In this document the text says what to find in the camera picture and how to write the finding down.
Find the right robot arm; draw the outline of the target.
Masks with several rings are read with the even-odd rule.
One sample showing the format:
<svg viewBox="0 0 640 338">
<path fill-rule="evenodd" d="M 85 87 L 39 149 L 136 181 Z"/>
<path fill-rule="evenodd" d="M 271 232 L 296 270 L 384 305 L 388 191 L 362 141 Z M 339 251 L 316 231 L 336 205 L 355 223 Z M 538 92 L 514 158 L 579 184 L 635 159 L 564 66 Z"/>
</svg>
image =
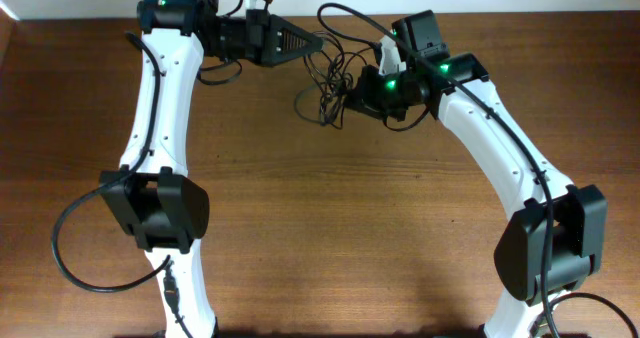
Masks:
<svg viewBox="0 0 640 338">
<path fill-rule="evenodd" d="M 608 203 L 578 188 L 536 148 L 472 54 L 452 56 L 431 11 L 383 32 L 377 64 L 363 69 L 345 105 L 382 122 L 422 105 L 479 165 L 505 210 L 493 259 L 504 287 L 485 337 L 557 337 L 553 313 L 581 297 L 601 268 Z"/>
</svg>

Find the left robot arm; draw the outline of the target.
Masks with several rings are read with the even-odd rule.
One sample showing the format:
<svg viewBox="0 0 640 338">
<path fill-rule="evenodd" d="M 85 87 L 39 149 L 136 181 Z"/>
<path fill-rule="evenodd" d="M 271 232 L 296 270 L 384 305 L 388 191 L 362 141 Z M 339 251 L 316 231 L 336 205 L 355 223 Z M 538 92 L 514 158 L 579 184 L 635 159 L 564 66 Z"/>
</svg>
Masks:
<svg viewBox="0 0 640 338">
<path fill-rule="evenodd" d="M 274 67 L 321 50 L 321 39 L 247 0 L 242 18 L 218 15 L 218 0 L 141 0 L 143 70 L 131 135 L 116 171 L 100 176 L 102 198 L 145 252 L 166 316 L 164 337 L 215 337 L 201 240 L 209 197 L 188 177 L 186 140 L 193 88 L 207 57 Z"/>
</svg>

